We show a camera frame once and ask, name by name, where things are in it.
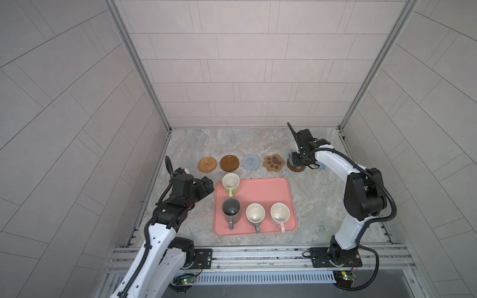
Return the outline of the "blue floral mug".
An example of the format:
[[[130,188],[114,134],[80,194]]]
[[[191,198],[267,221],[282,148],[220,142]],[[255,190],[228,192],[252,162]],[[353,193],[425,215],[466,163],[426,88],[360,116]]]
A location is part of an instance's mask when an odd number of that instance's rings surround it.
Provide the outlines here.
[[[289,149],[289,155],[288,155],[288,163],[291,167],[293,168],[299,168],[299,166],[297,166],[294,162],[294,158],[293,158],[293,154],[294,153],[297,153],[297,149],[295,146],[291,146],[290,149]]]

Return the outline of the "brown wooden coaster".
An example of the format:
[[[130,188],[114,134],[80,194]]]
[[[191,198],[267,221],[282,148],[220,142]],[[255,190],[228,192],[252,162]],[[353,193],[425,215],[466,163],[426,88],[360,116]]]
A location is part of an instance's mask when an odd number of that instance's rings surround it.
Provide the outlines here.
[[[302,171],[304,171],[304,170],[306,169],[305,166],[302,166],[302,167],[299,167],[299,168],[293,166],[293,165],[289,162],[289,160],[287,161],[287,167],[288,167],[291,171],[296,172],[296,173],[300,173],[300,172],[302,172]]]
[[[239,165],[240,161],[235,155],[226,155],[220,161],[220,167],[225,172],[233,172]]]

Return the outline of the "woven rattan coaster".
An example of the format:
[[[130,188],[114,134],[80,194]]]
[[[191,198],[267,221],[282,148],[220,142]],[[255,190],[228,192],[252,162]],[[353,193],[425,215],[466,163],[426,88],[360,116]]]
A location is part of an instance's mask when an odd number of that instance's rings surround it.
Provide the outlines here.
[[[202,173],[211,173],[217,167],[217,161],[211,156],[202,158],[198,163],[198,170]]]

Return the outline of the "light blue mug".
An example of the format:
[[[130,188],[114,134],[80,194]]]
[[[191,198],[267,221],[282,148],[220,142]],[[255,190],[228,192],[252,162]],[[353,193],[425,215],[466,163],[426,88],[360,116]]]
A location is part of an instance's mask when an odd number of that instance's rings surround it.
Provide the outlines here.
[[[327,170],[327,166],[325,166],[323,163],[316,162],[316,170],[325,171]]]

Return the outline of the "green mug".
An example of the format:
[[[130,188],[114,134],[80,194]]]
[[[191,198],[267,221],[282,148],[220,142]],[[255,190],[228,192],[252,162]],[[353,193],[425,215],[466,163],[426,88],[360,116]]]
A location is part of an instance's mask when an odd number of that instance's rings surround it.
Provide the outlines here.
[[[233,198],[238,192],[240,178],[235,173],[227,173],[222,179],[222,185],[229,198]]]

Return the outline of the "cork paw print coaster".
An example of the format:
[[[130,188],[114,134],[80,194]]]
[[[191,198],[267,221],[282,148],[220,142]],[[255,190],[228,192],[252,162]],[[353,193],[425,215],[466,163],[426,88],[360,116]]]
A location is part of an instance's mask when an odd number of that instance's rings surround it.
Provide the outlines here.
[[[267,155],[262,164],[267,171],[280,172],[286,162],[278,154]]]

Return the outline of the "dark grey mug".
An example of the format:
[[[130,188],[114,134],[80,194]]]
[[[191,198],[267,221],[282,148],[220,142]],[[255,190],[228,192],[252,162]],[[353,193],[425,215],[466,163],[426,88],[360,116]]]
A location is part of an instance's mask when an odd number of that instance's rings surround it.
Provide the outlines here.
[[[228,223],[229,230],[233,230],[234,226],[241,219],[241,204],[235,198],[227,199],[222,205],[222,212]]]

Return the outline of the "blue woven round coaster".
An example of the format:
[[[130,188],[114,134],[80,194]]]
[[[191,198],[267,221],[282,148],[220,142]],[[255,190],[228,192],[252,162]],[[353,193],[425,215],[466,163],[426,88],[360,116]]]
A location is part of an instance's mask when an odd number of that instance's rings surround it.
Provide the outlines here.
[[[260,159],[256,155],[248,154],[243,157],[242,166],[247,171],[255,171],[260,166]]]

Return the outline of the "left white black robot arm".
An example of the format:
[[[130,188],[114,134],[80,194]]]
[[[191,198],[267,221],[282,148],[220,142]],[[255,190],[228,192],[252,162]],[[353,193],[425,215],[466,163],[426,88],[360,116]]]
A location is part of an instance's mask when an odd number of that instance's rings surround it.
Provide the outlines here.
[[[145,242],[113,298],[160,298],[176,273],[195,260],[194,242],[176,234],[196,203],[214,192],[214,183],[206,176],[195,178],[184,168],[174,170],[168,156],[165,166],[168,187],[144,226]]]

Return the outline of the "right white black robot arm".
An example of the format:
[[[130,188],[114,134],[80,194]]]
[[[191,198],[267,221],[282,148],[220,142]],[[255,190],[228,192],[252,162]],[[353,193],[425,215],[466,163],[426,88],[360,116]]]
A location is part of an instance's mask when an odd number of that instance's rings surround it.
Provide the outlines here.
[[[373,223],[387,222],[396,217],[396,203],[385,188],[381,171],[376,168],[364,168],[344,153],[336,150],[325,139],[313,137],[309,129],[295,131],[287,123],[296,151],[291,154],[295,167],[325,165],[345,182],[344,207],[347,214],[339,231],[331,238],[327,251],[327,260],[335,267],[343,267],[346,262],[366,250],[374,254],[376,263],[371,278],[362,285],[344,286],[342,278],[335,287],[344,291],[360,291],[367,288],[376,278],[380,266],[378,253],[360,244],[365,231]]]

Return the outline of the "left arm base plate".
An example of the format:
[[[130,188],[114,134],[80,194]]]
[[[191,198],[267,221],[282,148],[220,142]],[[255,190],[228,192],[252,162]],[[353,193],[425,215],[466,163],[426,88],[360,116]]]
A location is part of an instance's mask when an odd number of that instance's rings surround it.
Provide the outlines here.
[[[193,262],[181,268],[181,270],[210,269],[213,250],[210,248],[195,249]]]

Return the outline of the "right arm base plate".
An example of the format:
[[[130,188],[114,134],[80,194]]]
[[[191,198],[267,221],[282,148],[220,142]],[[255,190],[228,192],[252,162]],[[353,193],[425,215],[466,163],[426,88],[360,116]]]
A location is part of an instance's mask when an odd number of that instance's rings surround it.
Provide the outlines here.
[[[309,256],[314,268],[362,267],[357,248],[342,250],[340,247],[312,247]]]

